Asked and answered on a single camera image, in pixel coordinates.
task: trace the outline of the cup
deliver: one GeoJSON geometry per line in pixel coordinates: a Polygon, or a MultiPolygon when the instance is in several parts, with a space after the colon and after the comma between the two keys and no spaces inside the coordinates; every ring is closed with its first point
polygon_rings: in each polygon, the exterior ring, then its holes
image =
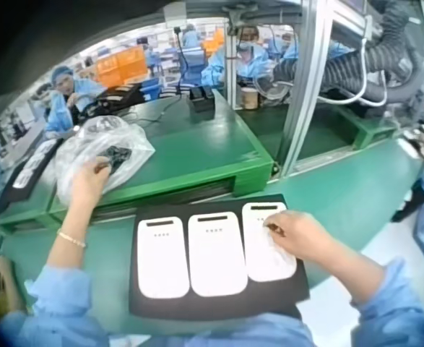
{"type": "Polygon", "coordinates": [[[258,90],[251,87],[243,87],[242,92],[242,107],[246,110],[254,110],[258,108],[258,90]]]}

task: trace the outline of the plastic bag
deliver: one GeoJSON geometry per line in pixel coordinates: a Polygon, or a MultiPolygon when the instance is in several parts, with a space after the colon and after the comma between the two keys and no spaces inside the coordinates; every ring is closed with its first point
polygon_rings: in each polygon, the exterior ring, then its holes
{"type": "Polygon", "coordinates": [[[144,130],[135,124],[128,125],[116,116],[88,120],[56,153],[57,194],[63,204],[70,203],[72,181],[79,168],[110,147],[126,148],[131,155],[109,176],[103,194],[130,179],[155,151],[144,130]]]}

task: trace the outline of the gold bracelet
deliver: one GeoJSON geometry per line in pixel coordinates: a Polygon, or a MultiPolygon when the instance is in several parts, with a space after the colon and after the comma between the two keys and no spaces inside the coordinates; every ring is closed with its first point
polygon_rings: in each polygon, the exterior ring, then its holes
{"type": "Polygon", "coordinates": [[[73,243],[73,244],[76,244],[78,247],[81,247],[81,248],[87,248],[87,244],[86,244],[86,243],[81,242],[81,241],[79,241],[79,240],[76,240],[76,239],[74,239],[73,237],[70,237],[69,235],[67,235],[67,234],[63,233],[63,232],[61,231],[61,228],[59,228],[59,229],[58,229],[57,234],[58,234],[60,237],[62,237],[63,239],[65,239],[65,240],[67,240],[67,241],[70,241],[70,242],[71,242],[71,243],[73,243]]]}

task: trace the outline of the white floor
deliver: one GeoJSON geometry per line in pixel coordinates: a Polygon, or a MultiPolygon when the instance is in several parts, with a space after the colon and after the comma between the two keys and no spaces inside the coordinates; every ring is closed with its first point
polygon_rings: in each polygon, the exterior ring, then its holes
{"type": "MultiPolygon", "coordinates": [[[[415,218],[416,214],[399,224],[388,224],[368,244],[363,254],[382,265],[395,257],[403,257],[412,284],[424,305],[424,256],[412,238],[415,218]]],[[[338,280],[329,278],[315,287],[310,300],[299,304],[298,308],[318,347],[350,346],[350,331],[356,326],[359,315],[350,306],[350,295],[338,280]]]]}

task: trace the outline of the green workbench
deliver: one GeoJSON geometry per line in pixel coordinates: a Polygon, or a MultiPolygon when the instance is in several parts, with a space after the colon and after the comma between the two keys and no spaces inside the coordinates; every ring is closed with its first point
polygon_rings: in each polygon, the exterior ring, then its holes
{"type": "Polygon", "coordinates": [[[42,227],[58,228],[61,223],[48,214],[56,192],[54,158],[38,179],[29,199],[9,204],[0,214],[0,229],[4,232],[42,227]]]}
{"type": "MultiPolygon", "coordinates": [[[[389,221],[421,168],[421,160],[412,159],[389,140],[269,184],[253,196],[283,193],[290,209],[312,213],[335,238],[361,250],[389,221]]],[[[128,290],[133,225],[131,217],[93,225],[88,232],[85,270],[93,283],[90,314],[104,328],[114,333],[174,334],[230,327],[237,322],[177,322],[131,316],[128,290]]],[[[24,280],[38,276],[55,237],[53,232],[34,231],[6,237],[4,254],[16,264],[23,293],[24,280]]],[[[312,264],[306,264],[306,269],[310,287],[327,277],[312,264]]],[[[27,302],[33,302],[29,296],[27,302]]]]}
{"type": "MultiPolygon", "coordinates": [[[[277,157],[289,105],[238,111],[273,158],[277,157]]],[[[352,146],[362,150],[391,138],[396,127],[381,119],[362,119],[344,106],[316,104],[298,160],[352,146]]]]}
{"type": "MultiPolygon", "coordinates": [[[[214,111],[195,113],[185,98],[173,97],[137,105],[122,118],[144,128],[155,153],[125,184],[105,194],[93,221],[133,214],[138,205],[257,192],[271,176],[271,156],[217,92],[214,111]]],[[[50,164],[46,174],[52,173],[50,164]]],[[[42,177],[29,200],[0,215],[0,226],[14,231],[27,218],[35,225],[24,223],[25,228],[56,230],[66,207],[54,193],[55,185],[42,177]]]]}

